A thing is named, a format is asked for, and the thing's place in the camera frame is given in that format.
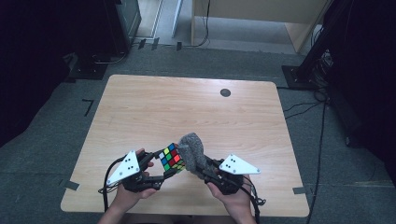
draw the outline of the floor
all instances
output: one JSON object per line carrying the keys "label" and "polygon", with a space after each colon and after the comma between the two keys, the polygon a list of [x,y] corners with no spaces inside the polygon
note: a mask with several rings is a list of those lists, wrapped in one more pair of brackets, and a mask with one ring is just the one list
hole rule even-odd
{"label": "floor", "polygon": [[[160,0],[139,1],[142,24],[138,33],[140,30],[148,29],[145,26],[145,21],[153,21],[153,18],[156,18],[157,15],[153,12],[158,11],[158,8],[154,6],[155,4],[158,5],[158,2]],[[149,42],[153,38],[159,37],[160,44],[176,45],[177,42],[182,42],[183,46],[189,46],[191,44],[191,1],[183,1],[174,37],[172,37],[172,29],[177,0],[162,2],[158,23],[149,22],[150,25],[156,24],[154,35],[138,35],[137,39],[146,38]],[[200,44],[205,37],[204,22],[205,18],[195,17],[194,45]],[[202,48],[296,54],[283,22],[245,21],[209,17],[207,25],[209,36]],[[310,47],[311,44],[308,41],[300,54],[306,55]]]}

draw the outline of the table leg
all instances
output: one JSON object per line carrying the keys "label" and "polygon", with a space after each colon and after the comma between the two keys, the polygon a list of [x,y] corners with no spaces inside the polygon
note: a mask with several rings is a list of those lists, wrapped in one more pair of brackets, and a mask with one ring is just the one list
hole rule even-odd
{"label": "table leg", "polygon": [[194,46],[195,35],[195,0],[192,0],[192,13],[191,13],[191,45]]}
{"label": "table leg", "polygon": [[178,0],[177,7],[176,7],[176,12],[175,12],[175,18],[174,18],[174,26],[173,26],[173,29],[172,29],[172,37],[175,37],[175,31],[176,31],[176,28],[177,28],[178,16],[180,15],[180,10],[181,10],[182,6],[183,6],[183,0]]}
{"label": "table leg", "polygon": [[309,39],[309,36],[312,35],[316,26],[321,24],[323,17],[329,8],[331,0],[326,1],[323,5],[321,11],[318,11],[318,15],[315,16],[315,20],[310,24],[301,24],[301,23],[289,23],[285,22],[286,29],[288,31],[291,43],[294,46],[294,49],[297,53],[300,53],[304,44]]}

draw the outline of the gray carpet floor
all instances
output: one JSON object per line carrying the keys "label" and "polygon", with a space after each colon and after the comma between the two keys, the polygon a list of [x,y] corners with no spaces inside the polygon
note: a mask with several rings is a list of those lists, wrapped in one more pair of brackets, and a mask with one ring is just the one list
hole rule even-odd
{"label": "gray carpet floor", "polygon": [[[159,46],[133,47],[111,64],[103,80],[61,83],[29,128],[0,148],[0,224],[96,223],[102,214],[66,213],[60,204],[95,110],[113,74],[273,81],[287,87],[281,65],[299,65],[300,55]],[[312,91],[278,90],[284,109],[315,102]],[[85,116],[89,102],[92,109]],[[302,112],[296,106],[285,117]],[[315,187],[323,105],[287,119],[307,191]],[[382,161],[365,148],[345,146],[343,126],[326,105],[320,182],[310,223],[396,223],[396,190]],[[305,223],[305,217],[262,217],[262,223]]]}

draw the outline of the forearm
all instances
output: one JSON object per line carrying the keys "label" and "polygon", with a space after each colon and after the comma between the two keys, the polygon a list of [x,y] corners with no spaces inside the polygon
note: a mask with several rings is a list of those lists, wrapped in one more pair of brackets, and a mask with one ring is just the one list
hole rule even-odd
{"label": "forearm", "polygon": [[102,218],[99,220],[98,224],[119,224],[122,220],[124,212],[117,210],[116,208],[110,206]]}
{"label": "forearm", "polygon": [[256,224],[256,220],[252,215],[246,217],[233,217],[237,224]]}

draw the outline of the white triangular marker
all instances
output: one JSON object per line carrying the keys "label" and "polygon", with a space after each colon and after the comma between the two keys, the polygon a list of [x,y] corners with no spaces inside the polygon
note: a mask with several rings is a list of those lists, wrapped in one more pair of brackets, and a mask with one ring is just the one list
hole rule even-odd
{"label": "white triangular marker", "polygon": [[130,151],[128,155],[123,159],[116,171],[107,180],[107,185],[111,185],[117,181],[120,181],[130,175],[134,175],[139,172],[139,162],[137,161],[136,153],[134,150]]}
{"label": "white triangular marker", "polygon": [[219,168],[232,175],[257,175],[261,172],[257,167],[233,154],[228,156]]}

